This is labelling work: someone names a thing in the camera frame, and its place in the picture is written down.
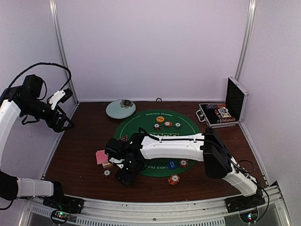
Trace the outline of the single brown chip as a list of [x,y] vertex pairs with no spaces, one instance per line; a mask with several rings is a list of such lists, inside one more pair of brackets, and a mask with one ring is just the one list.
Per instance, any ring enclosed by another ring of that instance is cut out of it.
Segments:
[[104,172],[103,172],[104,176],[105,177],[108,177],[111,175],[111,171],[109,169],[106,169]]

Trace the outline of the red-backed playing card deck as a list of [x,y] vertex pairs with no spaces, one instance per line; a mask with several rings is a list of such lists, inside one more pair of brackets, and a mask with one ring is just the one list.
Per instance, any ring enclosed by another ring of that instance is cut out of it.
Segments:
[[95,153],[97,165],[108,163],[108,155],[105,154],[105,150],[99,150]]

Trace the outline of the black triangular dealer button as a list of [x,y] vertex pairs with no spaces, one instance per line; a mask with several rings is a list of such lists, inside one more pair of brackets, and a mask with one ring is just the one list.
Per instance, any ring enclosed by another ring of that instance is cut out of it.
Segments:
[[120,140],[122,142],[127,142],[128,136],[126,135],[126,136],[120,137],[120,138],[118,138],[118,140]]

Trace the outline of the red poker chip stack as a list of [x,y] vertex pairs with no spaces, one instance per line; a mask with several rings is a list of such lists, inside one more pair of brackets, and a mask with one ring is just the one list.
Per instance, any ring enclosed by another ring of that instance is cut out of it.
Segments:
[[180,177],[177,174],[173,174],[168,178],[168,183],[170,185],[176,185],[179,183],[179,181],[180,181]]

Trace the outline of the blue small blind button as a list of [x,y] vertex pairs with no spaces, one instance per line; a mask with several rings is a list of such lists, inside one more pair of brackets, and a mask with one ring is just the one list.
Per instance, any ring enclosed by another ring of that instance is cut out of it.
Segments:
[[167,163],[167,167],[170,169],[170,170],[174,170],[178,167],[178,164],[176,161],[169,161]]

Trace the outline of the red chips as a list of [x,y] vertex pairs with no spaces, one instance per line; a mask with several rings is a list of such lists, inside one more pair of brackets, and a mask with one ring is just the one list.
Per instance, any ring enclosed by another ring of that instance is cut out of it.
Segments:
[[182,159],[182,160],[179,161],[179,165],[180,165],[180,167],[182,167],[182,168],[186,168],[186,167],[188,167],[188,161]]

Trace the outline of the brown chips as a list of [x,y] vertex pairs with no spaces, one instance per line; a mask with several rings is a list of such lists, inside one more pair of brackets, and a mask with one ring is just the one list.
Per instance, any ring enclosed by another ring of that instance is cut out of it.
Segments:
[[156,130],[161,130],[161,125],[159,123],[155,123],[153,127]]

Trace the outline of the small red chip stack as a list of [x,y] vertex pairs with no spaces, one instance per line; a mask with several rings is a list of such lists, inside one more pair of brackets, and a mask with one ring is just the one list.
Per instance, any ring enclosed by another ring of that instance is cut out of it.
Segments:
[[166,121],[166,122],[164,122],[164,126],[165,126],[165,127],[172,127],[172,126],[173,126],[173,123],[170,122],[170,121]]

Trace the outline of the orange big blind button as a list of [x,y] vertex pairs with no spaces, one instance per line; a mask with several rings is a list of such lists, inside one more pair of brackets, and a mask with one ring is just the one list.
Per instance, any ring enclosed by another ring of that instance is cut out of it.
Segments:
[[156,118],[156,121],[157,121],[157,122],[164,122],[164,121],[165,121],[165,118],[164,118],[163,116],[158,116],[158,117]]

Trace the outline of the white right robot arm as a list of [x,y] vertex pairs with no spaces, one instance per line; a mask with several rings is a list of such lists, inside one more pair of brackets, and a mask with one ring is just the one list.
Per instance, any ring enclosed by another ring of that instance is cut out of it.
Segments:
[[223,179],[242,194],[241,204],[250,208],[259,200],[260,186],[249,171],[242,168],[230,154],[218,134],[211,128],[205,133],[186,136],[158,136],[139,128],[129,140],[112,140],[115,150],[108,154],[109,162],[119,166],[119,181],[129,185],[146,161],[180,159],[203,162],[205,174],[211,179]]

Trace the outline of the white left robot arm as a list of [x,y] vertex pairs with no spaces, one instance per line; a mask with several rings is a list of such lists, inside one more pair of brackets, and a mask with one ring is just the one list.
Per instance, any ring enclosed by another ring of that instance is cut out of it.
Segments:
[[[45,121],[54,132],[60,133],[75,127],[68,118],[60,103],[67,101],[73,92],[61,89],[55,92],[50,100],[43,102],[39,97],[45,81],[37,75],[27,75],[21,86],[7,88],[2,93],[0,106],[0,151],[4,152],[8,136],[18,117],[23,118],[22,124],[28,124],[28,116],[34,117],[33,123]],[[49,201],[57,209],[67,206],[68,200],[59,182],[18,178],[5,172],[0,173],[0,196],[13,201],[25,197],[49,197]]]

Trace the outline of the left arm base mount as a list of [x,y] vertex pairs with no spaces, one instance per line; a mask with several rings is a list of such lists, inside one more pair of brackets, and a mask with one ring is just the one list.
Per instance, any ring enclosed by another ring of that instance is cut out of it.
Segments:
[[65,195],[60,182],[52,181],[52,183],[54,185],[54,194],[49,197],[44,197],[43,205],[70,214],[80,214],[82,212],[84,200]]

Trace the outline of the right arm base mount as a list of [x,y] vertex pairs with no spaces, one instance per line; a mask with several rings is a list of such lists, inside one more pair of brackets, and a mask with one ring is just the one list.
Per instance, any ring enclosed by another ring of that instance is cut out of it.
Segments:
[[228,213],[236,211],[243,211],[251,208],[255,208],[259,205],[265,204],[265,198],[262,193],[254,194],[248,197],[243,195],[230,197],[225,199],[225,204]]

